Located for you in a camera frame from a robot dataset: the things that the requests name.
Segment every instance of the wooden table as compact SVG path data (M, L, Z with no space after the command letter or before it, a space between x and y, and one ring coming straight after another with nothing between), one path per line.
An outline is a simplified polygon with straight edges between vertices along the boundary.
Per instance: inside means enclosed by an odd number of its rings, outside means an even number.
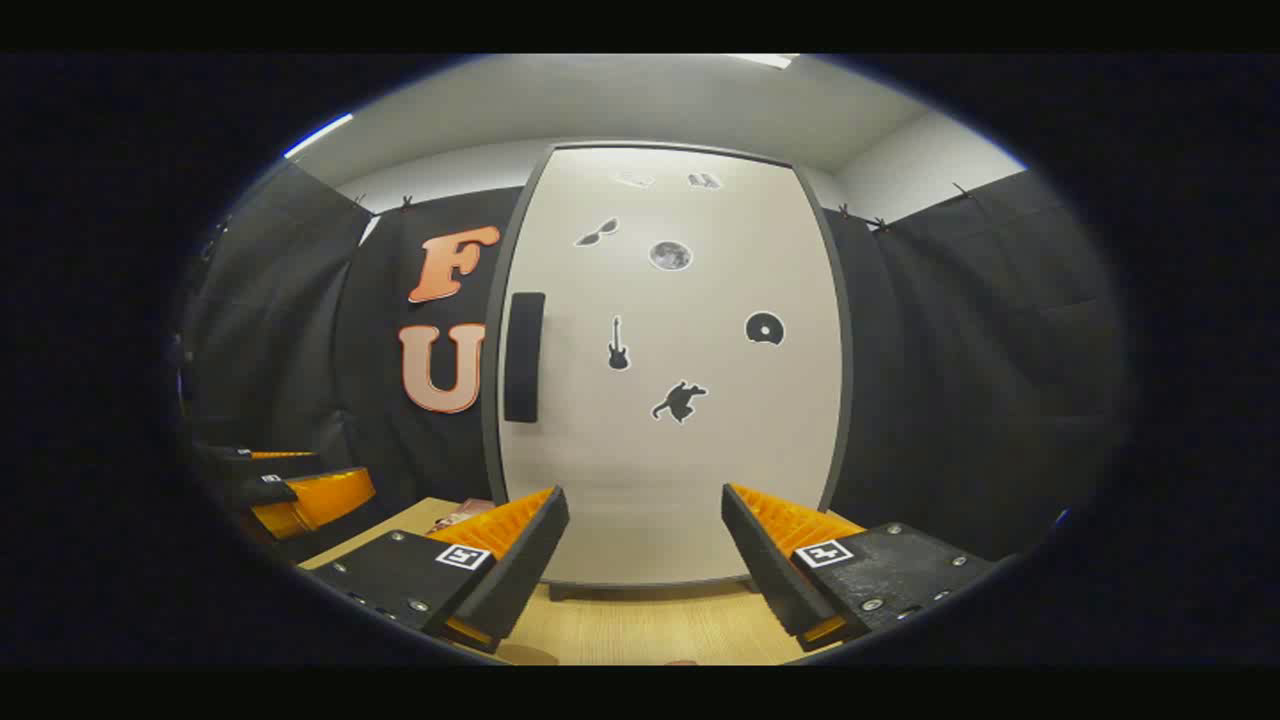
M457 502L428 498L301 564L312 569L390 530L426 533ZM454 647L476 652L461 644ZM580 591L550 601L540 583L494 656L513 665L781 665L803 652L741 583L660 591Z

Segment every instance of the animal silhouette sticker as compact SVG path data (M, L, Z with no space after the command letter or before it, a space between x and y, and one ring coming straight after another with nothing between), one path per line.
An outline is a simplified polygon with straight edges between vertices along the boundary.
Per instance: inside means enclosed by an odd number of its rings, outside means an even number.
M772 342L782 345L786 328L773 313L755 313L746 319L746 340L751 342Z
M622 346L622 336L620 325L622 323L622 315L613 316L613 342L609 343L609 366L614 370L626 370L631 366L631 360L627 360L627 348Z
M685 380L680 380L678 386L667 392L667 400L653 409L653 419L662 420L659 414L663 410L671 410L671 416L684 425L685 418L692 415L696 410L690 402L699 395L708 395L707 388L698 387L696 384L690 386Z

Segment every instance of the sunglasses sticker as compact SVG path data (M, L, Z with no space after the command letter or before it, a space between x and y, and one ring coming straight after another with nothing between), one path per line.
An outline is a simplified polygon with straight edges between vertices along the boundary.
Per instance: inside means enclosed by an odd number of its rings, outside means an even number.
M577 246L577 247L588 247L588 246L595 245L596 242L600 242L602 237L604 237L607 234L613 234L616 232L618 232L618 219L617 218L611 218L608 222L605 222L603 225L600 225L600 228L598 231L595 231L591 234L588 234L588 236L580 238L573 245Z

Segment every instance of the letter u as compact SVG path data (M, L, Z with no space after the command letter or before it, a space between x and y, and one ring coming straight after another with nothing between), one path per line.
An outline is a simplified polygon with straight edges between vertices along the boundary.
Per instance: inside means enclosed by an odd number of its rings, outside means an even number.
M440 331L431 325L411 325L399 332L403 352L401 368L404 392L419 407L433 413L461 413L480 396L480 346L484 325L467 323L449 329L457 345L457 374L452 389L431 384L431 345Z

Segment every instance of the sticker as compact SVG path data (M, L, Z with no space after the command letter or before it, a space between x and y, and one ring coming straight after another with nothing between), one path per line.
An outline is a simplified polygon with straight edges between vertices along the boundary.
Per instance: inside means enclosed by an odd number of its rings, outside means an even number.
M690 386L685 380L680 380L680 384L671 388L667 393L667 400L662 405L653 409L653 419L662 420L659 413L663 410L671 410L671 416L676 419L681 425L685 424L685 418L692 415L698 409L691 406L695 396L709 395L705 388L698 387L696 384Z
M849 552L845 546L836 541L819 542L818 544L810 544L808 547L796 548L800 557L810 568L822 568L823 565L831 565L832 562L840 562L841 560L849 560L854 556Z
M668 240L649 250L649 261L659 270L684 270L694 261L694 254L689 247Z
M719 190L719 181L710 173L695 173L689 176L689 184L703 190Z
M746 340L751 342L782 345L785 334L786 328L782 327L782 320L773 313L760 311L746 319Z
M452 297L462 290L458 275L470 275L480 264L480 247L498 242L502 233L489 225L453 234L433 237L422 243L426 254L422 256L422 272L417 287L410 291L410 302L428 302Z
M602 236L613 234L616 232L618 232L618 219L617 218L609 218L603 225L600 225L600 229L598 229L598 231L593 232L591 234L589 234L589 236L579 240L573 245L577 246L577 247L586 247L589 245L595 245L596 242L600 242L600 237Z
M631 366L627 359L627 348L622 345L622 315L613 316L613 342L609 343L609 366L614 370L626 370Z
M641 176L627 170L613 173L613 179L616 182L621 182L622 184L637 187L640 190L649 190L649 186L653 184L654 181L650 176Z
M453 388L440 389L431 382L431 346L440 331L431 325L410 325L399 332L403 346L401 378L404 393L415 405L431 413L462 413L480 397L480 347L485 327L462 323L449 329L456 347L453 356Z
M435 559L435 561L444 562L445 565L453 565L454 568L462 568L463 570L475 570L481 562L484 562L485 557L489 557L488 550L467 547L465 544L451 544L448 550L442 552L439 557Z

